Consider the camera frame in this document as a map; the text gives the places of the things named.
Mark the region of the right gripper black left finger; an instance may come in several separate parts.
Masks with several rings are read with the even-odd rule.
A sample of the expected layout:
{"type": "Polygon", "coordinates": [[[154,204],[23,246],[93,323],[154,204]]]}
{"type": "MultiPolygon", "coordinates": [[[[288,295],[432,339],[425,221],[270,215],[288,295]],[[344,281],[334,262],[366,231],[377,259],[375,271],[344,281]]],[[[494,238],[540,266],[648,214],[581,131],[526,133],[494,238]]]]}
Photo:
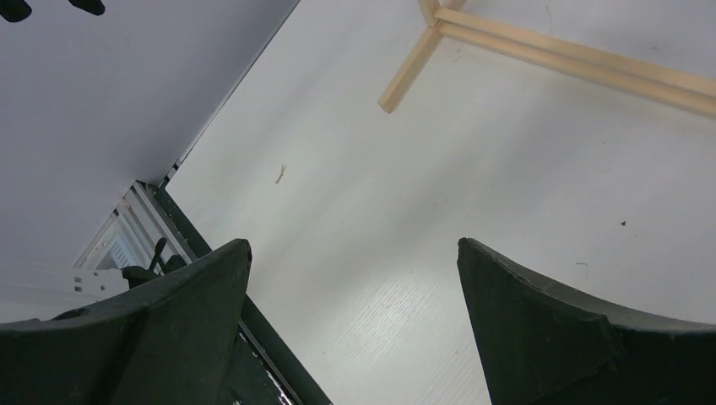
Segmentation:
{"type": "Polygon", "coordinates": [[[214,403],[251,264],[236,239],[109,299],[2,324],[2,403],[214,403]]]}

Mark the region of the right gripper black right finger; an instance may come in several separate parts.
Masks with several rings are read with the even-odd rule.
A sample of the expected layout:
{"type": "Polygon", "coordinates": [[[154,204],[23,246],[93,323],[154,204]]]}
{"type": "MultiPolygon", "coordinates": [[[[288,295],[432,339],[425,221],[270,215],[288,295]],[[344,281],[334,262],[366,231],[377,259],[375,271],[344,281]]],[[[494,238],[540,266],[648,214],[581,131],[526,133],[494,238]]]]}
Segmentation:
{"type": "Polygon", "coordinates": [[[493,403],[714,403],[714,325],[602,300],[471,238],[457,266],[493,403]]]}

